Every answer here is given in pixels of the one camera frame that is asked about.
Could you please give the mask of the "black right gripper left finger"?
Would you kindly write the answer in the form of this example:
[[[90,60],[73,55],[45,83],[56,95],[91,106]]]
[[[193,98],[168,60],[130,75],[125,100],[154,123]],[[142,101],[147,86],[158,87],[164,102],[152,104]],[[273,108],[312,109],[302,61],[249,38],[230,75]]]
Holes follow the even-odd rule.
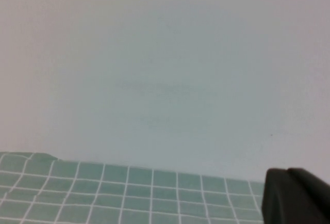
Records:
[[[264,223],[322,223],[322,213],[303,186],[284,169],[266,173],[261,211]]]

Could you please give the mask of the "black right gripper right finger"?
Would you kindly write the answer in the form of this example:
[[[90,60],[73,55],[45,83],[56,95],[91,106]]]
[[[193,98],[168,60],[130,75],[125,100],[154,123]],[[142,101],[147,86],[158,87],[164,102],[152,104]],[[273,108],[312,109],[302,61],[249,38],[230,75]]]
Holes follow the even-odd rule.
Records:
[[[289,168],[288,172],[303,186],[314,205],[329,221],[329,184],[303,168]]]

